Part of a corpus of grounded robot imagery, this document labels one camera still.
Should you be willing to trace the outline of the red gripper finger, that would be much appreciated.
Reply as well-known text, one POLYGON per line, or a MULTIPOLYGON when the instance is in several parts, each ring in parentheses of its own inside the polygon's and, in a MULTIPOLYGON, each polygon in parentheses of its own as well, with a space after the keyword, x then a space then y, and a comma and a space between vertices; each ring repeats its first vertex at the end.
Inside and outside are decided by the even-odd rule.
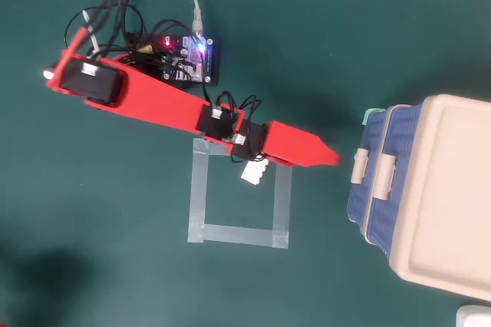
POLYGON ((340 160, 319 136, 278 121, 268 124, 262 152, 301 167, 336 166, 340 160))
POLYGON ((286 167, 294 167, 295 166, 295 163, 289 162, 287 160, 283 160, 283 159, 278 158, 278 157, 267 155, 265 158, 270 162, 273 162, 275 164, 281 164, 281 165, 286 166, 286 167))

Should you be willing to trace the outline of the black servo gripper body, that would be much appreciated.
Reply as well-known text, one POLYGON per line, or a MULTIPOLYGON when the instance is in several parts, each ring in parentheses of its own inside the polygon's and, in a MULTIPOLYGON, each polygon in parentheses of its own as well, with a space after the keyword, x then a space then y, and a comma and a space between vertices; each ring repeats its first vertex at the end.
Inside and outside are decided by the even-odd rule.
POLYGON ((260 160, 266 134, 265 124, 244 120, 239 131, 232 136, 231 155, 243 160, 260 160))

